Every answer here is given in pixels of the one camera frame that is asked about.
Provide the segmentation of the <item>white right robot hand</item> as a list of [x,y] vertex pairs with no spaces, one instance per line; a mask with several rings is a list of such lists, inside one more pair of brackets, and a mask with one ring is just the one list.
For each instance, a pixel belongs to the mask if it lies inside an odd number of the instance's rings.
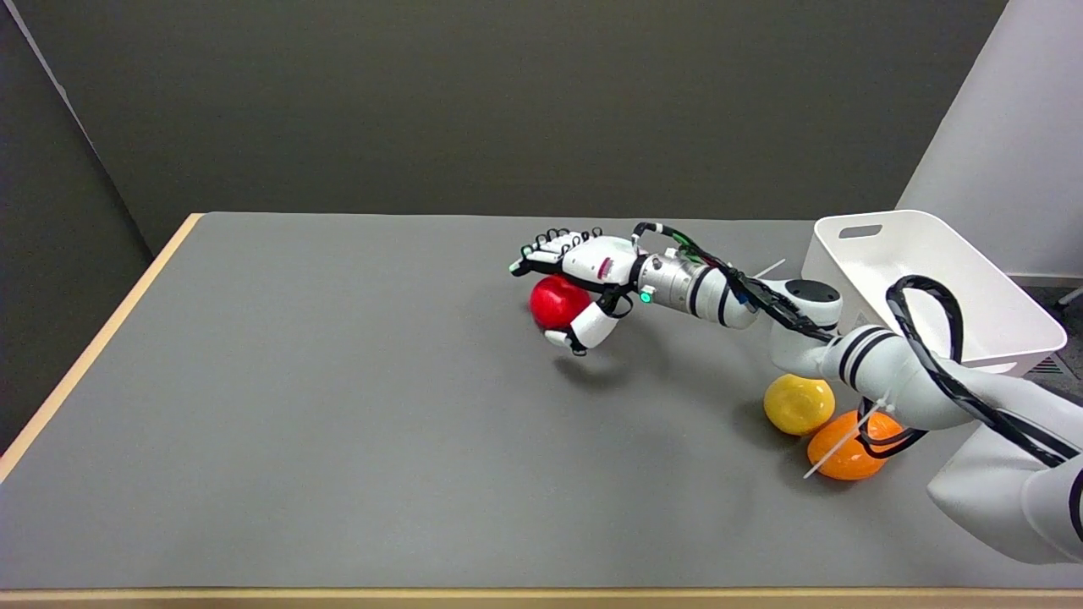
[[637,273],[645,261],[645,251],[634,239],[591,231],[549,228],[520,248],[509,265],[514,277],[532,272],[561,277],[596,299],[569,323],[545,329],[550,344],[564,346],[576,357],[603,344],[634,308]]

